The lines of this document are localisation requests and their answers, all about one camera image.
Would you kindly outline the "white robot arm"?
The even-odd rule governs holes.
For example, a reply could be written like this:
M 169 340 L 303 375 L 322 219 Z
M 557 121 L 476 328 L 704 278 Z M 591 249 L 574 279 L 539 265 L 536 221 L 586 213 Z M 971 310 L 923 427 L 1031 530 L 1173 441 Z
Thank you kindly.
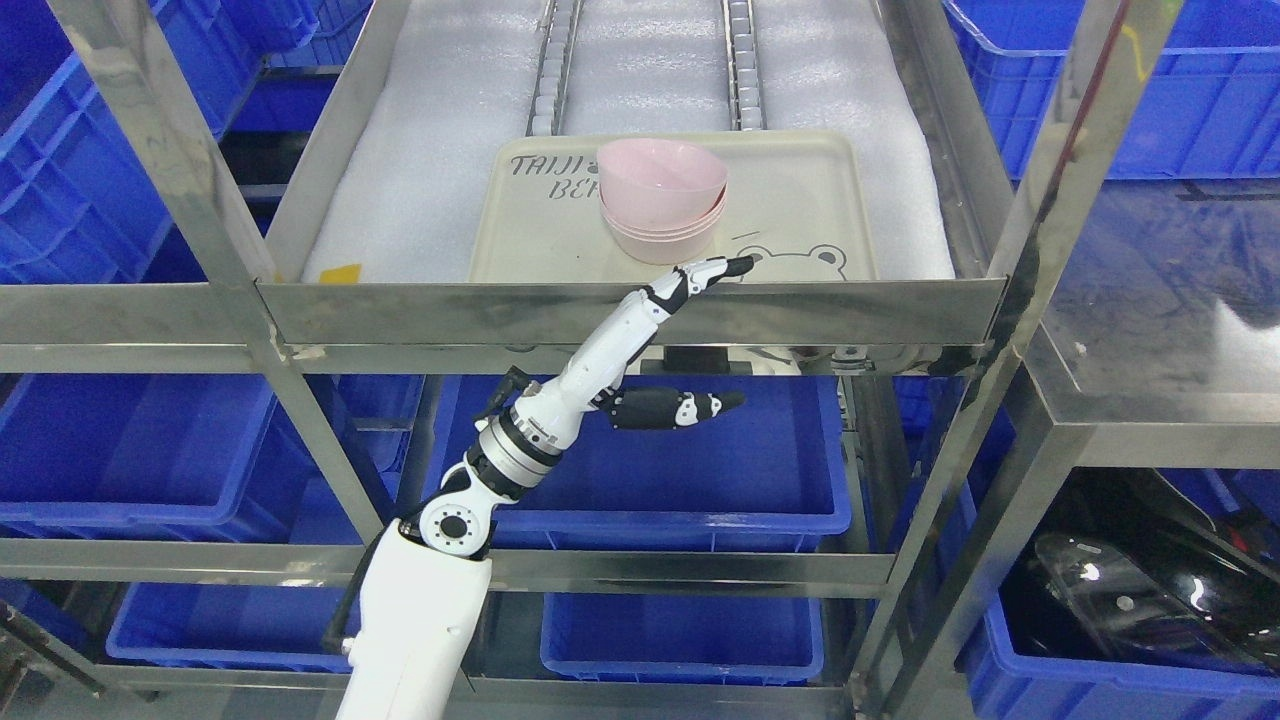
M 420 514 L 389 525 L 358 591 L 340 719 L 439 719 L 492 579 L 493 512 L 576 441 L 588 395 L 557 380 L 489 420 Z

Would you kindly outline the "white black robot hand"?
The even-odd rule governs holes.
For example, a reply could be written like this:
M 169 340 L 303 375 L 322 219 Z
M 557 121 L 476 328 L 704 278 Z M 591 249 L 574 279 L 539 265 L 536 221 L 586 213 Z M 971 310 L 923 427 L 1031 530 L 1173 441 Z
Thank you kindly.
M 673 430 L 742 406 L 746 397 L 740 391 L 626 389 L 622 382 L 627 366 L 649 347 L 660 325 L 690 299 L 724 278 L 748 274 L 754 265 L 751 256 L 709 258 L 675 266 L 627 293 L 559 375 L 530 382 L 499 419 L 521 439 L 564 451 L 577 439 L 589 413 L 603 411 L 616 429 Z

